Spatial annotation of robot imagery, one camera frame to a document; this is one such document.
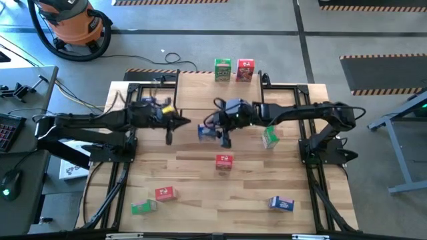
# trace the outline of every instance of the green juice box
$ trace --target green juice box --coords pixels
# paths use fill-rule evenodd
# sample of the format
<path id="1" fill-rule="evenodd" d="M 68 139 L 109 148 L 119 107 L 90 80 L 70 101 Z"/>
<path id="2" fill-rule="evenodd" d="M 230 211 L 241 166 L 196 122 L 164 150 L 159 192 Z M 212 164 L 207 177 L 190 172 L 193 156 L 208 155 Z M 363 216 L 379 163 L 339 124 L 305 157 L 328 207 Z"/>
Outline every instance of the green juice box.
<path id="1" fill-rule="evenodd" d="M 146 200 L 139 203 L 131 203 L 132 215 L 146 214 L 157 211 L 157 203 L 153 200 Z"/>
<path id="2" fill-rule="evenodd" d="M 274 126 L 266 127 L 262 135 L 262 142 L 266 149 L 272 149 L 279 142 L 278 136 L 274 133 Z"/>
<path id="3" fill-rule="evenodd" d="M 215 59 L 215 81 L 230 81 L 232 77 L 232 60 Z"/>

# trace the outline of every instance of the vacuum hose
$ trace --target vacuum hose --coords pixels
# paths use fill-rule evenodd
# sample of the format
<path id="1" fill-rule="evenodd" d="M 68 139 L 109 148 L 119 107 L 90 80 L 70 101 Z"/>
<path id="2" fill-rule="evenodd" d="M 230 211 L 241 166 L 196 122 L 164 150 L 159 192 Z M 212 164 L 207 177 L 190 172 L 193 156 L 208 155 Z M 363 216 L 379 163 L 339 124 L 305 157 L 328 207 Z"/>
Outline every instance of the vacuum hose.
<path id="1" fill-rule="evenodd" d="M 92 10 L 89 9 L 87 10 L 87 14 L 89 16 L 92 17 L 99 17 L 102 20 L 102 24 L 104 26 L 104 40 L 102 45 L 99 47 L 98 51 L 96 51 L 95 53 L 89 54 L 89 55 L 84 55 L 84 56 L 75 56 L 75 55 L 70 55 L 70 54 L 66 54 L 64 52 L 61 52 L 60 50 L 56 49 L 54 46 L 52 46 L 52 44 L 50 44 L 49 40 L 47 40 L 41 26 L 40 26 L 40 22 L 37 18 L 37 13 L 35 10 L 35 3 L 33 2 L 33 0 L 28 0 L 28 9 L 29 9 L 29 13 L 31 16 L 31 20 L 33 21 L 33 25 L 34 28 L 41 40 L 41 42 L 44 44 L 44 46 L 47 48 L 47 50 L 49 50 L 50 52 L 52 52 L 53 54 L 55 54 L 56 56 L 66 59 L 66 60 L 70 60 L 70 61 L 90 61 L 90 60 L 94 60 L 100 56 L 102 56 L 105 51 L 107 51 L 107 48 L 109 46 L 109 42 L 111 41 L 111 20 L 101 11 L 98 10 Z"/>

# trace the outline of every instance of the keyboard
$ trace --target keyboard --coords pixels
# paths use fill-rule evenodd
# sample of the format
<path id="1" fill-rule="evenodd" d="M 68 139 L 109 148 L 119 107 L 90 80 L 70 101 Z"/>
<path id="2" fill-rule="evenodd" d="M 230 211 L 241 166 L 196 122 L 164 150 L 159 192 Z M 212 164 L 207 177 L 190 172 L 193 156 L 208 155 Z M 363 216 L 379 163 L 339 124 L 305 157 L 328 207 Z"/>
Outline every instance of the keyboard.
<path id="1" fill-rule="evenodd" d="M 0 151 L 8 152 L 27 119 L 0 113 Z"/>

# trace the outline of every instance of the yellow black hazard tape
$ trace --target yellow black hazard tape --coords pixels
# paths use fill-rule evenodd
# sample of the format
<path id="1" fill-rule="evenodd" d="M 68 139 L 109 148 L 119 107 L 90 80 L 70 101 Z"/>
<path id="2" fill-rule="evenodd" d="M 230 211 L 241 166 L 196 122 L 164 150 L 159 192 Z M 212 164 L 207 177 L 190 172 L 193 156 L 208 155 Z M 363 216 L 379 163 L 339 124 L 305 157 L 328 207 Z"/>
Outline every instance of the yellow black hazard tape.
<path id="1" fill-rule="evenodd" d="M 396 95 L 396 94 L 415 94 L 421 91 L 421 87 L 405 88 L 405 89 L 365 89 L 352 91 L 354 96 L 368 95 Z"/>
<path id="2" fill-rule="evenodd" d="M 345 55 L 340 56 L 340 59 L 354 59 L 354 58 L 378 58 L 378 57 L 425 57 L 424 53 L 415 54 L 370 54 L 370 55 Z"/>
<path id="3" fill-rule="evenodd" d="M 176 70 L 128 69 L 126 73 L 176 73 Z M 179 73 L 214 73 L 213 71 L 180 71 Z"/>
<path id="4" fill-rule="evenodd" d="M 321 6 L 325 11 L 383 11 L 383 12 L 407 12 L 407 13 L 424 13 L 427 7 L 385 7 L 385 6 Z"/>
<path id="5" fill-rule="evenodd" d="M 113 0 L 113 6 L 172 5 L 194 3 L 227 3 L 228 0 Z"/>

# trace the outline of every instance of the computer mouse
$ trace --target computer mouse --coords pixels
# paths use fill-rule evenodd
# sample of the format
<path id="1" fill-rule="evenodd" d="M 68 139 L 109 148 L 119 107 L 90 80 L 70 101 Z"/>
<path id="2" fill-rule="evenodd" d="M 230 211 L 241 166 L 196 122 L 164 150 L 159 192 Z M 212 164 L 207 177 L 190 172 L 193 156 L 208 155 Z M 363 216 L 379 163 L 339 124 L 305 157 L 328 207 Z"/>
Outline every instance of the computer mouse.
<path id="1" fill-rule="evenodd" d="M 3 176 L 0 182 L 0 195 L 6 201 L 15 200 L 21 192 L 22 170 L 12 169 Z"/>

